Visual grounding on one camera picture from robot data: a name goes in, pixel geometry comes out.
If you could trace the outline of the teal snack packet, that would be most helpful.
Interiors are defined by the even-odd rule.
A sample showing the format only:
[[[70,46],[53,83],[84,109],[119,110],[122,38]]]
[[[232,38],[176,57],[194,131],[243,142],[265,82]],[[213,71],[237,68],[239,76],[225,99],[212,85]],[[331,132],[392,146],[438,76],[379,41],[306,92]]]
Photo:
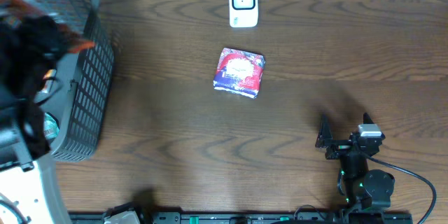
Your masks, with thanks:
[[[55,139],[59,134],[59,125],[56,119],[49,113],[44,114],[43,133],[47,140]]]

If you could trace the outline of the red orange patterned snack packet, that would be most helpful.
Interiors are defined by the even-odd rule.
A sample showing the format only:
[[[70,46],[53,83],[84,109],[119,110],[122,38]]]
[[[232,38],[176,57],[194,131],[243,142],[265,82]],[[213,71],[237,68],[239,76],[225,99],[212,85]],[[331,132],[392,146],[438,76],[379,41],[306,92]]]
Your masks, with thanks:
[[[21,44],[43,54],[78,53],[95,45],[70,28],[59,13],[35,0],[1,0],[1,21],[13,29]]]

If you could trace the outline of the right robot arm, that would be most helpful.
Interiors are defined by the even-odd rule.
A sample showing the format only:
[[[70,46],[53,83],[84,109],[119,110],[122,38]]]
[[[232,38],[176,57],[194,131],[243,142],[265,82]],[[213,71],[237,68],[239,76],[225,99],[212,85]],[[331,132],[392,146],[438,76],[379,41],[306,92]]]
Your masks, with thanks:
[[[337,187],[347,201],[334,215],[336,223],[386,223],[385,210],[391,206],[395,178],[368,167],[368,158],[379,152],[384,139],[367,113],[358,129],[343,140],[334,139],[327,117],[321,118],[315,147],[325,149],[327,160],[339,161]]]

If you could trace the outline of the small orange snack packet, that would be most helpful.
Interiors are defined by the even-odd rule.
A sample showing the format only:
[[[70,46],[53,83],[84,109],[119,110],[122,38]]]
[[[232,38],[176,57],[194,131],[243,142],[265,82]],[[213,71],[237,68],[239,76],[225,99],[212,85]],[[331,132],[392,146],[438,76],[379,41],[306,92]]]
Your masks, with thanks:
[[[56,69],[50,69],[46,72],[45,76],[43,77],[42,88],[39,90],[40,93],[48,94],[51,91],[53,81],[55,80],[56,77],[56,73],[57,73]]]

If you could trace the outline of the red purple snack bag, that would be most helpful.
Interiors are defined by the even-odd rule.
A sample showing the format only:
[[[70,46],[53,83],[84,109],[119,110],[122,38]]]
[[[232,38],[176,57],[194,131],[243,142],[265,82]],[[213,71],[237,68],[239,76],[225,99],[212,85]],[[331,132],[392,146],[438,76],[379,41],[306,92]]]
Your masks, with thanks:
[[[224,48],[216,68],[213,88],[255,99],[260,90],[264,66],[263,55]]]

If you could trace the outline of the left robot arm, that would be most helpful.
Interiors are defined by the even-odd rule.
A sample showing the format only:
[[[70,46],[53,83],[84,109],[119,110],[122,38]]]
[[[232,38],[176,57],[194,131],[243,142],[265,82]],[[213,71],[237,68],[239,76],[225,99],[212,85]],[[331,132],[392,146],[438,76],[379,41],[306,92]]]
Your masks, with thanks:
[[[1,222],[70,223],[35,100],[45,74],[68,52],[49,16],[1,24]]]

